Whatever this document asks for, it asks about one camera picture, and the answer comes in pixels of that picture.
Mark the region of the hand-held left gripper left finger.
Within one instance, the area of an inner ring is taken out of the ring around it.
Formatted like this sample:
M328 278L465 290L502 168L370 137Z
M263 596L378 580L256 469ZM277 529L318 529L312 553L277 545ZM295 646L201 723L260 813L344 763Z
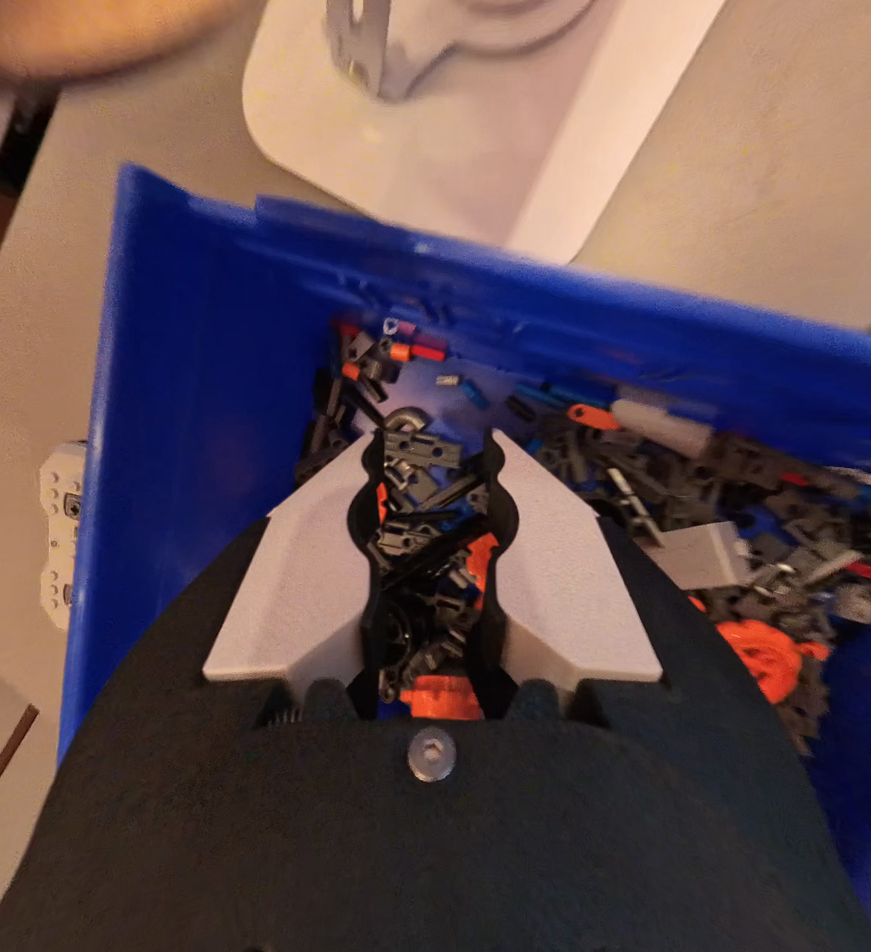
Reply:
M363 456L372 443L358 438L271 510L205 660L207 681L283 681L302 702L311 684L348 686L360 673L370 563L348 513L370 485Z

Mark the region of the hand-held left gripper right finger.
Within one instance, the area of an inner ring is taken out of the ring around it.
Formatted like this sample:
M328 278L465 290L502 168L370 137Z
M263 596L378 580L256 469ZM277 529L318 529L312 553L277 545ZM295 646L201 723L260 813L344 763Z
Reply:
M504 718L526 684L569 710L591 683L660 687L663 666L598 515L512 437L487 429L484 569L473 690Z

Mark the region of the pile of small brick parts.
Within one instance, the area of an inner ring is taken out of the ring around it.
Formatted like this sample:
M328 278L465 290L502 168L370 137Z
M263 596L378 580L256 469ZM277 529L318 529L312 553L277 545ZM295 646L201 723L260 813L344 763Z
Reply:
M394 318L382 328L338 327L295 487L348 448L361 411L394 434L368 544L395 580L380 715L480 720L463 655L499 552L489 476L481 453L464 456L432 429L428 408L380 414L410 360L444 357ZM871 474L810 465L610 389L518 383L505 406L526 454L655 560L743 662L797 753L812 756L829 710L828 658L871 628Z

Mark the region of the blue bin with square tag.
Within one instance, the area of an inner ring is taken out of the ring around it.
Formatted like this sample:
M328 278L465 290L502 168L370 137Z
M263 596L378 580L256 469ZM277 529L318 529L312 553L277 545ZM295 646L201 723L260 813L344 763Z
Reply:
M330 325L388 316L464 361L612 381L815 463L871 472L871 336L549 267L303 202L119 172L89 423L63 759L159 614L290 490Z

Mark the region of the white perforated brick block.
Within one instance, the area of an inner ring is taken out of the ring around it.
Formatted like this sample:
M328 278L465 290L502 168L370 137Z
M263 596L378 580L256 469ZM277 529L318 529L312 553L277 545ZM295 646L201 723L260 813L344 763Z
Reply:
M71 620L75 551L82 508L87 441L59 445L38 470L38 500L47 519L47 557L39 602L53 625Z

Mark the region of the white book stand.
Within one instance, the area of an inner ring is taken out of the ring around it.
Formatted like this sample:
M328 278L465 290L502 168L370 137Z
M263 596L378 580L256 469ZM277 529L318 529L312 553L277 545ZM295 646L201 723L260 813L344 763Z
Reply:
M565 264L723 5L269 2L243 113L375 219Z

